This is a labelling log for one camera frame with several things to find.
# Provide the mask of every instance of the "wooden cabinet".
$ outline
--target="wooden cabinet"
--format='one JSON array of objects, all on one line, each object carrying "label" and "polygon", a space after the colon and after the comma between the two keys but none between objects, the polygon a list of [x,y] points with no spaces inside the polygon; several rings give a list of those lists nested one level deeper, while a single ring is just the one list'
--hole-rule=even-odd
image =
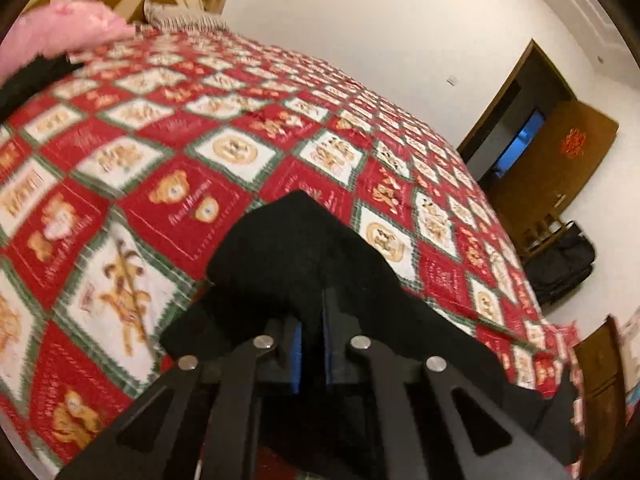
[{"label": "wooden cabinet", "polygon": [[580,476],[588,478],[625,430],[625,379],[614,319],[608,317],[574,350],[584,376],[585,447]]}]

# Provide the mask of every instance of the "metal pin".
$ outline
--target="metal pin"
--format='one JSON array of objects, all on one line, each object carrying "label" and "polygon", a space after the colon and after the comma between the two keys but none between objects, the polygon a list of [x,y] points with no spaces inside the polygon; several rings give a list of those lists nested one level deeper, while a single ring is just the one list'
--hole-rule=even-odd
[{"label": "metal pin", "polygon": [[270,335],[259,335],[254,339],[254,346],[256,348],[267,349],[273,346],[273,337]]},{"label": "metal pin", "polygon": [[432,355],[427,359],[427,368],[432,372],[443,372],[447,369],[447,362],[439,355]]},{"label": "metal pin", "polygon": [[371,346],[371,339],[365,335],[356,335],[351,338],[351,346],[356,350],[366,350]]},{"label": "metal pin", "polygon": [[196,366],[198,366],[198,358],[195,355],[183,355],[180,359],[178,359],[178,366],[180,370],[193,370]]}]

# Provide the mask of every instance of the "checkered blanket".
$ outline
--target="checkered blanket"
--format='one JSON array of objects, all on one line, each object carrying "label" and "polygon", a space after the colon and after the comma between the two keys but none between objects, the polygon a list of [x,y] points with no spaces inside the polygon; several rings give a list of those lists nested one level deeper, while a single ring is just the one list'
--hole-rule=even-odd
[{"label": "checkered blanket", "polygon": [[161,372],[158,336],[229,228],[295,189],[511,381],[553,394],[571,340],[427,124],[327,62],[231,33],[150,31],[74,60],[0,130],[0,406],[52,471]]}]

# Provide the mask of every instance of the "black bag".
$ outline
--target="black bag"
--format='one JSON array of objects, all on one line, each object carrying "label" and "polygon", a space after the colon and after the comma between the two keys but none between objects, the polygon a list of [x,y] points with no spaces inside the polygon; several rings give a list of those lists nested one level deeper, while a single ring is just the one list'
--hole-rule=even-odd
[{"label": "black bag", "polygon": [[525,265],[538,303],[554,303],[593,272],[596,251],[575,222],[540,254]]}]

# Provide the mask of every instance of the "wooden door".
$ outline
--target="wooden door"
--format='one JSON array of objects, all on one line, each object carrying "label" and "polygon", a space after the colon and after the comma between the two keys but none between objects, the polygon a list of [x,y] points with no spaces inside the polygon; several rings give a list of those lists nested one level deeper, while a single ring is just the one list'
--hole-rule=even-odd
[{"label": "wooden door", "polygon": [[557,219],[609,151],[618,123],[580,101],[560,103],[488,198],[519,250]]}]

